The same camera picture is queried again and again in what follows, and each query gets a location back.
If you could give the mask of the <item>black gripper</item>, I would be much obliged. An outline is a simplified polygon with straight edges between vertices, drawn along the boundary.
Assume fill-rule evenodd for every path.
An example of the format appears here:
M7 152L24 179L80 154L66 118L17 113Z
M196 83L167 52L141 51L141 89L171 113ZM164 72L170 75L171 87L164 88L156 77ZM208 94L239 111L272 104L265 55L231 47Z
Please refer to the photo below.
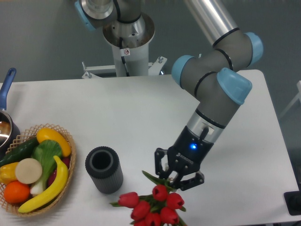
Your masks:
M200 136L193 134L188 127L185 127L173 146L168 149L157 148L155 157L155 172L160 179L168 179L175 172L173 189L186 191L204 183L205 177L201 173L200 165L213 143L205 140L209 128L205 127ZM163 158L167 157L167 167L163 165ZM182 180L186 175L195 173L195 176Z

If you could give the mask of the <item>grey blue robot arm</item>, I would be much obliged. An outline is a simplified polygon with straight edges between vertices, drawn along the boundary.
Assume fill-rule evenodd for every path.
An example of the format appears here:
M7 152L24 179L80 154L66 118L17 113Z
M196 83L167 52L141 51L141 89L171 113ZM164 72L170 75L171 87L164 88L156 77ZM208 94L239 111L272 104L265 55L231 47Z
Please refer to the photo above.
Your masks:
M243 33L219 0L187 0L185 4L213 51L176 60L174 81L199 101L176 142L155 151L155 172L173 189L188 190L204 182L200 165L252 89L238 71L263 54L261 39ZM152 19L138 0L77 0L75 8L86 28L102 28L111 45L118 77L150 74L148 44L154 36Z

